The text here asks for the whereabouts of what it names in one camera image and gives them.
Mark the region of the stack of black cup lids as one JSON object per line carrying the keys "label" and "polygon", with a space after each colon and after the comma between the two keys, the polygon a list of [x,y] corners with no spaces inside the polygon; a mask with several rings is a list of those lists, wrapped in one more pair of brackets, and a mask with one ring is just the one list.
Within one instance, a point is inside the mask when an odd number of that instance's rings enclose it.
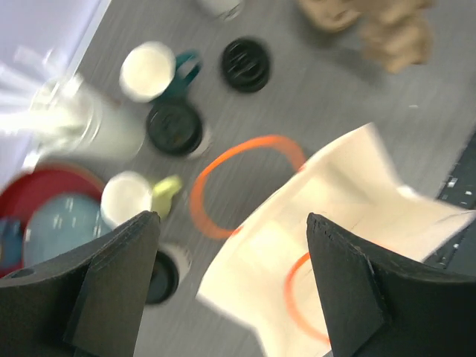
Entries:
{"label": "stack of black cup lids", "polygon": [[224,81],[240,93],[255,93],[268,83],[271,76],[271,56],[264,42],[242,36],[228,45],[220,58]]}

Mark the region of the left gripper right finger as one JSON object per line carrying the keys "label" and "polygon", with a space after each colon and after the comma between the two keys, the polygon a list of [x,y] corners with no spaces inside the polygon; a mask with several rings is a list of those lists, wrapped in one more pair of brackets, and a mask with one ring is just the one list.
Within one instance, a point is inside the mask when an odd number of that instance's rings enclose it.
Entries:
{"label": "left gripper right finger", "polygon": [[310,213],[306,237],[334,356],[474,356],[475,277],[404,257]]}

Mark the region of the black lid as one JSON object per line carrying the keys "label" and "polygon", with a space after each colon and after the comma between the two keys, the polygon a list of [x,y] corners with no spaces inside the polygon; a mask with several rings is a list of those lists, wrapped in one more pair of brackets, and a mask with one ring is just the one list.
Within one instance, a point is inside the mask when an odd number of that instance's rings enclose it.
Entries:
{"label": "black lid", "polygon": [[169,300],[179,287],[179,270],[173,259],[157,251],[147,292],[146,305],[161,304]]}
{"label": "black lid", "polygon": [[178,98],[161,100],[152,106],[146,131],[158,151],[175,157],[191,155],[204,134],[202,119],[195,107]]}

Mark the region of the printed paper takeout bag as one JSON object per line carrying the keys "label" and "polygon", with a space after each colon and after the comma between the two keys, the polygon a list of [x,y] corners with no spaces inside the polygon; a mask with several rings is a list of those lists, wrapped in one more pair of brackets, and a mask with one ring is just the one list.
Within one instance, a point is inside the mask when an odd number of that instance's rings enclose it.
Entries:
{"label": "printed paper takeout bag", "polygon": [[[295,174],[237,228],[204,207],[212,170],[270,147]],[[418,194],[398,177],[376,127],[365,124],[306,158],[282,136],[220,155],[197,177],[190,214],[223,246],[197,298],[249,329],[265,356],[357,356],[390,323],[378,266],[404,274],[475,220],[475,211]]]}

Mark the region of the white paper cup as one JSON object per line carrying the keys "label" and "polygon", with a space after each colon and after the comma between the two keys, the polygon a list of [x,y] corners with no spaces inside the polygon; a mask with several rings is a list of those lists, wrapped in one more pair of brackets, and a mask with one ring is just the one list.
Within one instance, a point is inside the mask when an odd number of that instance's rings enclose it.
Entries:
{"label": "white paper cup", "polygon": [[161,250],[172,260],[173,268],[178,275],[178,284],[181,284],[189,273],[192,263],[189,251],[180,245],[171,243],[163,244]]}
{"label": "white paper cup", "polygon": [[204,126],[203,127],[203,132],[202,132],[202,139],[199,142],[199,145],[197,148],[194,149],[194,151],[191,152],[187,156],[187,159],[192,160],[196,159],[206,153],[206,151],[209,149],[210,144],[212,141],[212,132],[209,126]]}

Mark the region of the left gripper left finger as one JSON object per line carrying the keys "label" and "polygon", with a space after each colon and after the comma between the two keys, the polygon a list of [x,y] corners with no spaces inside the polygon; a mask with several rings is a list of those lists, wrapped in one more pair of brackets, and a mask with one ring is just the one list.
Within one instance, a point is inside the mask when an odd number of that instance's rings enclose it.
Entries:
{"label": "left gripper left finger", "polygon": [[160,236],[144,211],[1,279],[2,356],[132,356]]}

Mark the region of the brown cardboard cup carrier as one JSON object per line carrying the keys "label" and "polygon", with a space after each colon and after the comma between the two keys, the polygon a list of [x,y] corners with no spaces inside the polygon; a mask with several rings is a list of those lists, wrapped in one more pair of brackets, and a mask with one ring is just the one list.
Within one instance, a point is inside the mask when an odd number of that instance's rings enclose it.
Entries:
{"label": "brown cardboard cup carrier", "polygon": [[429,0],[296,2],[310,23],[325,33],[341,33],[359,20],[363,55],[397,73],[409,65],[427,63],[433,36],[424,11]]}

